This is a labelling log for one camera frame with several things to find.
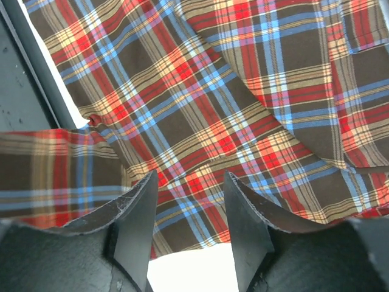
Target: gray panel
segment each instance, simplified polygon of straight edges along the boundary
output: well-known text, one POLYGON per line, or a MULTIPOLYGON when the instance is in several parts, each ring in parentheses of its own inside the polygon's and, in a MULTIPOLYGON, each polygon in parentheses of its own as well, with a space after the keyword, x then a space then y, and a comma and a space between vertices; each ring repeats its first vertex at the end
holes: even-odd
POLYGON ((0 16, 0 131, 36 131, 51 128, 0 16))
POLYGON ((72 115, 63 100, 62 93, 49 65, 35 39, 31 27, 19 5, 19 1, 0 0, 0 10, 10 28, 19 51, 30 69, 31 80, 40 93, 40 102, 52 128, 74 129, 72 115))

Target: white background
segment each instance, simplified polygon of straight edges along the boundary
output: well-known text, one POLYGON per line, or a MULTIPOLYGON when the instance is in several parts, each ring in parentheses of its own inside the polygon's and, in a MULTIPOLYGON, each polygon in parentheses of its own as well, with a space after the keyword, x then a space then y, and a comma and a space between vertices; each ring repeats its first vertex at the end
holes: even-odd
MULTIPOLYGON (((29 20, 23 5, 22 8, 29 20)), ((36 30, 33 27, 32 29, 61 90, 64 101, 71 112, 76 127, 83 127, 86 125, 87 120, 81 117, 50 57, 49 51, 36 30)), ((198 251, 179 252, 153 260, 149 264, 148 278, 154 292, 238 291, 230 244, 216 245, 212 248, 198 251)))

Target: plaid fabric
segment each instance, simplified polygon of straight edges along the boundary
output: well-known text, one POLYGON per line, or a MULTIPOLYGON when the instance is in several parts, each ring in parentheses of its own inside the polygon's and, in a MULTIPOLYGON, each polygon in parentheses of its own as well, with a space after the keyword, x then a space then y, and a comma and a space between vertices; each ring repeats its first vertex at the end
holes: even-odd
POLYGON ((0 216, 61 226, 159 174, 153 257, 229 241, 226 170, 302 217, 387 214, 378 0, 28 0, 85 130, 0 135, 0 216))

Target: blue stripe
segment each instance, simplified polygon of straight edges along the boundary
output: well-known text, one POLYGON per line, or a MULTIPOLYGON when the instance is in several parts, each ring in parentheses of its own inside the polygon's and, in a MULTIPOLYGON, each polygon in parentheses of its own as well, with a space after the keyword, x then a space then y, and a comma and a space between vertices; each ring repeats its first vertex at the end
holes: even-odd
POLYGON ((43 0, 42 2, 38 3, 38 0, 30 0, 24 3, 26 7, 29 7, 27 9, 28 13, 33 13, 34 11, 39 10, 40 8, 44 7, 45 5, 50 4, 51 2, 54 2, 54 0, 43 0))
MULTIPOLYGON (((335 99, 336 100, 343 100, 344 98, 354 96, 358 93, 363 94, 367 91, 376 90, 377 88, 379 89, 379 88, 383 88, 385 86, 389 86, 389 79, 381 80, 379 82, 370 83, 370 84, 367 84, 365 86, 361 86, 359 88, 353 88, 349 91, 345 91, 341 94, 336 95, 335 99)), ((372 102, 373 100, 380 99, 380 98, 386 97, 386 96, 389 96, 389 89, 375 92, 375 93, 369 94, 367 96, 361 96, 358 99, 353 99, 345 104, 340 105, 339 108, 340 109, 350 108, 352 106, 361 105, 365 102, 372 102)))
MULTIPOLYGON (((93 186, 91 191, 95 196, 99 198, 104 198, 104 196, 98 195, 100 192, 117 192, 117 194, 112 195, 114 197, 120 196, 122 194, 122 186, 93 186)), ((52 196, 53 192, 56 191, 58 195, 78 195, 80 193, 79 188, 68 188, 68 189, 43 189, 43 190, 0 190, 0 199, 9 199, 9 198, 31 198, 35 194, 39 196, 52 196)))
POLYGON ((329 108, 314 109, 312 111, 300 111, 299 113, 292 113, 293 119, 300 119, 304 117, 327 116, 331 111, 329 108))
MULTIPOLYGON (((161 5, 163 4, 164 2, 161 1, 159 3, 159 5, 157 5, 157 7, 161 7, 161 5)), ((77 4, 78 4, 78 8, 80 9, 80 11, 84 14, 84 15, 88 15, 90 14, 91 12, 94 11, 94 6, 92 5, 92 2, 90 0, 85 0, 85 1, 77 1, 77 4), (84 7, 85 5, 85 2, 86 4, 88 5, 88 9, 90 11, 87 11, 84 7)), ((143 20, 141 19, 140 21, 142 23, 145 23, 147 21, 147 19, 145 18, 145 15, 142 15, 141 18, 144 18, 143 20)), ((147 31, 151 30, 152 27, 150 24, 146 25, 142 30, 144 30, 144 33, 147 33, 147 31)), ((100 49, 100 53, 105 53, 105 47, 103 45, 103 40, 100 40, 97 43, 98 45, 98 48, 100 49)), ((114 45, 112 43, 108 43, 108 47, 113 50, 114 48, 114 45)), ((122 91, 124 93, 124 95, 127 96, 127 99, 130 98, 130 92, 128 92, 126 89, 125 89, 125 86, 123 86, 125 83, 129 84, 129 87, 130 88, 133 88, 133 85, 132 85, 132 82, 131 82, 131 79, 130 77, 127 75, 126 73, 126 70, 125 68, 122 66, 122 63, 120 62, 120 59, 118 58, 118 52, 116 50, 113 51, 114 54, 112 54, 113 58, 106 58, 107 60, 106 61, 106 64, 108 65, 111 73, 113 74, 114 78, 115 78, 115 81, 119 84, 119 86, 122 86, 122 91)), ((156 125, 156 121, 155 119, 152 117, 149 109, 146 107, 146 106, 143 106, 142 108, 139 108, 137 111, 135 111, 135 114, 136 116, 138 117, 138 121, 139 123, 141 123, 142 121, 146 120, 146 119, 149 119, 149 121, 142 126, 143 128, 143 131, 147 134, 147 136, 149 137, 150 141, 152 142, 154 148, 157 150, 158 153, 162 153, 164 152, 166 149, 169 149, 170 146, 165 138, 165 136, 162 134, 162 132, 160 131, 160 129, 157 127, 156 125), (151 131, 148 131, 149 128, 153 128, 154 130, 154 134, 153 132, 151 131)))
POLYGON ((286 123, 285 127, 287 129, 292 128, 293 130, 304 129, 304 128, 312 128, 312 127, 327 127, 333 126, 338 123, 337 119, 323 119, 323 120, 315 120, 309 122, 296 122, 292 121, 291 123, 286 123))
POLYGON ((269 196, 270 199, 274 203, 280 205, 280 202, 278 201, 278 199, 275 196, 275 195, 279 195, 281 193, 280 189, 277 186, 270 187, 271 184, 277 185, 278 182, 285 180, 286 178, 294 179, 296 176, 300 176, 301 177, 300 179, 293 180, 293 181, 291 181, 290 184, 286 184, 285 186, 283 186, 283 188, 285 190, 292 190, 298 186, 302 186, 304 184, 309 184, 311 181, 313 181, 315 179, 319 179, 319 178, 331 175, 331 174, 339 171, 338 168, 331 167, 329 169, 322 170, 321 172, 317 172, 317 173, 310 174, 308 176, 304 176, 305 173, 308 173, 311 170, 317 169, 319 167, 323 167, 324 165, 326 165, 326 163, 324 161, 317 161, 317 162, 314 162, 312 164, 306 165, 302 168, 294 169, 294 170, 291 170, 290 172, 285 172, 284 174, 282 174, 280 176, 274 176, 273 178, 265 178, 261 173, 257 173, 256 175, 252 175, 253 177, 258 178, 257 182, 252 182, 251 185, 249 185, 249 187, 256 190, 257 192, 261 192, 261 193, 269 196))
MULTIPOLYGON (((290 29, 282 29, 282 27, 281 27, 281 26, 286 26, 286 25, 291 24, 291 23, 296 22, 296 21, 307 20, 307 19, 316 20, 316 17, 317 17, 316 13, 312 13, 312 12, 311 13, 300 13, 300 14, 292 15, 292 16, 289 16, 286 18, 278 19, 278 25, 275 27, 279 29, 281 36, 283 36, 283 37, 286 35, 291 35, 291 34, 303 32, 303 31, 307 31, 307 30, 317 29, 318 27, 319 28, 324 27, 322 22, 302 24, 300 26, 293 27, 290 29)), ((230 30, 225 31, 225 32, 220 32, 220 33, 217 33, 215 35, 208 36, 207 41, 212 43, 212 42, 223 40, 226 38, 237 37, 238 35, 241 35, 242 30, 246 31, 246 32, 251 32, 251 31, 262 32, 263 30, 267 30, 267 29, 269 29, 269 26, 268 26, 267 21, 265 21, 261 24, 254 24, 252 26, 241 27, 239 29, 230 29, 230 30)))
POLYGON ((362 175, 342 171, 342 176, 348 186, 351 196, 353 196, 354 205, 357 208, 357 211, 362 212, 364 209, 371 208, 368 191, 362 175))
MULTIPOLYGON (((218 76, 220 76, 220 74, 225 73, 225 71, 228 69, 229 69, 228 65, 224 65, 223 67, 221 67, 217 71, 216 71, 216 69, 214 69, 214 72, 215 72, 214 78, 218 78, 218 76)), ((206 78, 199 81, 199 84, 202 87, 203 92, 206 94, 212 92, 215 95, 215 97, 217 98, 219 105, 222 108, 223 112, 225 112, 225 114, 227 116, 231 116, 232 114, 236 114, 236 113, 240 112, 239 107, 236 104, 235 100, 233 99, 231 92, 227 89, 227 87, 225 85, 226 83, 233 80, 234 78, 236 78, 236 74, 231 72, 230 74, 225 76, 222 80, 220 80, 218 82, 217 86, 215 84, 211 83, 210 77, 206 77, 206 78), (230 110, 229 105, 227 104, 225 98, 223 98, 222 93, 219 91, 222 91, 222 93, 224 93, 224 95, 227 97, 226 99, 230 101, 229 105, 230 105, 230 107, 232 107, 232 110, 230 110)), ((164 118, 175 113, 176 111, 180 110, 183 106, 188 105, 190 102, 193 101, 193 96, 188 96, 186 99, 183 99, 180 103, 175 102, 175 100, 179 99, 180 97, 182 97, 183 95, 186 95, 186 94, 188 94, 186 89, 183 91, 179 91, 179 92, 171 95, 166 101, 155 106, 150 111, 148 111, 144 114, 140 114, 139 111, 137 111, 138 118, 134 119, 133 123, 138 128, 138 131, 135 131, 129 135, 124 135, 126 133, 126 131, 130 130, 130 128, 133 127, 133 125, 125 125, 119 129, 117 129, 117 132, 120 134, 120 138, 125 140, 125 141, 128 141, 131 138, 137 136, 139 133, 143 133, 145 131, 148 131, 150 128, 154 128, 155 123, 160 122, 164 118), (167 105, 171 105, 171 104, 174 104, 174 106, 172 106, 170 109, 167 109, 164 112, 161 111, 162 108, 164 108, 167 105), (144 123, 142 125, 142 122, 144 122, 145 120, 147 120, 151 116, 153 117, 152 123, 150 123, 150 121, 149 121, 148 123, 144 123)), ((111 131, 104 130, 104 131, 102 131, 102 136, 107 136, 109 133, 111 133, 111 131)), ((107 139, 107 141, 108 141, 108 143, 112 143, 112 142, 116 141, 117 139, 118 139, 117 136, 113 136, 113 137, 110 137, 109 139, 107 139)))
MULTIPOLYGON (((253 31, 255 32, 255 31, 262 31, 264 29, 269 29, 267 27, 267 25, 265 25, 265 24, 267 24, 267 23, 262 23, 262 25, 259 25, 259 24, 254 25, 253 31)), ((322 24, 322 22, 308 23, 308 24, 302 24, 302 25, 297 26, 297 27, 292 27, 290 29, 279 30, 279 25, 276 24, 276 26, 274 26, 273 28, 275 29, 275 31, 272 33, 267 33, 264 35, 256 36, 254 43, 259 44, 259 43, 266 43, 266 42, 271 41, 271 40, 279 40, 282 37, 287 37, 289 35, 295 35, 296 33, 307 32, 309 30, 316 30, 318 28, 324 28, 324 25, 322 24)), ((232 41, 233 37, 235 37, 239 34, 240 34, 240 32, 238 29, 232 29, 232 30, 229 30, 227 32, 217 33, 215 35, 209 36, 206 39, 209 43, 223 40, 222 44, 218 44, 218 45, 213 46, 215 51, 221 52, 221 51, 224 51, 227 49, 241 47, 242 46, 241 40, 232 41)))
MULTIPOLYGON (((266 30, 273 30, 272 33, 268 33, 266 36, 262 36, 263 40, 266 40, 266 43, 264 43, 264 53, 265 53, 265 60, 266 60, 266 68, 268 75, 276 75, 278 72, 285 72, 284 68, 284 61, 283 61, 283 48, 281 46, 281 32, 277 30, 279 28, 279 23, 277 20, 277 13, 273 12, 270 13, 270 22, 267 22, 267 15, 261 15, 261 25, 263 29, 266 30)), ((270 82, 270 91, 271 94, 276 94, 279 90, 278 87, 281 86, 281 91, 287 91, 287 86, 285 82, 282 82, 284 84, 278 85, 276 84, 276 80, 272 79, 269 80, 270 82)), ((280 121, 288 120, 290 118, 287 118, 291 115, 291 108, 290 106, 284 106, 282 110, 279 108, 274 109, 274 116, 276 119, 280 121)))
MULTIPOLYGON (((106 192, 105 190, 96 190, 99 187, 93 187, 93 193, 94 193, 94 199, 93 202, 99 202, 99 201, 111 201, 116 199, 118 196, 122 195, 122 187, 121 186, 112 186, 109 191, 111 192, 117 192, 113 193, 111 195, 98 195, 98 192, 106 192)), ((58 194, 68 194, 69 189, 60 189, 60 190, 52 190, 52 192, 55 192, 57 195, 58 194)), ((22 209, 31 209, 31 208, 36 208, 36 207, 45 207, 50 205, 51 206, 51 194, 45 194, 50 196, 48 200, 42 200, 42 201, 26 201, 26 202, 21 202, 21 203, 10 203, 10 204, 5 204, 2 203, 0 204, 0 210, 22 210, 22 209)), ((5 192, 1 191, 0 192, 0 198, 10 198, 10 196, 13 196, 14 198, 17 197, 23 197, 23 198, 30 198, 31 197, 31 192, 29 191, 14 191, 14 192, 5 192)), ((66 201, 56 201, 55 205, 60 206, 60 205, 68 205, 68 204, 78 204, 79 200, 78 198, 71 198, 66 201)), ((85 210, 84 205, 82 205, 79 210, 85 210)))
MULTIPOLYGON (((178 191, 180 193, 184 193, 184 190, 181 186, 177 187, 179 190, 171 190, 171 192, 178 191)), ((187 196, 176 196, 176 202, 178 203, 178 206, 174 206, 168 210, 165 210, 161 213, 156 214, 156 221, 159 221, 163 218, 170 217, 171 214, 177 213, 177 215, 169 218, 168 220, 158 224, 158 229, 163 230, 164 228, 180 221, 180 220, 187 220, 191 230, 193 231, 194 236, 196 237, 197 241, 201 244, 204 241, 204 236, 208 241, 213 243, 213 240, 211 239, 211 235, 205 226, 201 216, 199 215, 200 212, 203 212, 205 208, 202 206, 196 206, 199 204, 199 202, 192 203, 187 196)))
MULTIPOLYGON (((87 0, 87 4, 88 4, 88 9, 90 11, 93 11, 94 7, 91 4, 90 0, 87 0)), ((87 12, 85 10, 85 7, 84 7, 83 3, 80 2, 80 0, 77 1, 77 5, 78 5, 80 11, 84 15, 89 14, 89 12, 87 12)), ((165 7, 167 5, 168 5, 168 3, 165 0, 162 0, 162 1, 159 1, 159 3, 157 5, 155 5, 155 9, 160 10, 162 7, 165 7)), ((166 17, 167 15, 169 15, 170 13, 172 13, 171 9, 163 9, 162 11, 160 11, 159 21, 161 22, 162 19, 164 17, 166 17)), ((99 61, 99 66, 97 66, 96 68, 99 68, 100 66, 103 66, 104 64, 109 63, 112 59, 117 58, 118 54, 121 53, 121 51, 124 50, 124 48, 126 46, 131 44, 133 41, 138 40, 141 36, 148 34, 150 32, 150 30, 152 30, 152 28, 157 24, 156 22, 153 22, 152 25, 148 24, 147 26, 142 28, 140 31, 137 31, 136 33, 132 33, 130 36, 125 38, 126 34, 135 30, 136 27, 144 25, 145 23, 147 23, 147 19, 146 19, 145 15, 140 15, 140 18, 138 18, 134 21, 131 21, 128 26, 124 27, 121 34, 116 39, 114 39, 113 41, 107 41, 107 43, 109 43, 108 50, 106 50, 107 48, 105 48, 105 47, 99 46, 99 51, 96 52, 95 55, 89 57, 89 58, 91 58, 91 60, 95 60, 96 58, 100 58, 102 55, 106 54, 107 52, 109 52, 109 54, 107 56, 105 56, 104 58, 102 58, 102 60, 99 61)), ((105 38, 102 38, 101 40, 97 41, 96 44, 100 44, 100 42, 104 39, 105 38)), ((85 64, 87 63, 86 62, 87 59, 88 58, 85 58, 85 60, 83 60, 84 63, 79 62, 79 63, 73 65, 71 68, 67 68, 67 69, 61 71, 60 75, 62 76, 62 78, 65 78, 66 76, 68 76, 70 74, 73 74, 75 69, 82 68, 83 66, 85 66, 85 64)), ((76 82, 77 80, 81 79, 83 76, 87 75, 87 73, 88 73, 87 71, 81 71, 76 76, 65 79, 65 81, 64 81, 65 85, 68 85, 72 82, 76 82)))

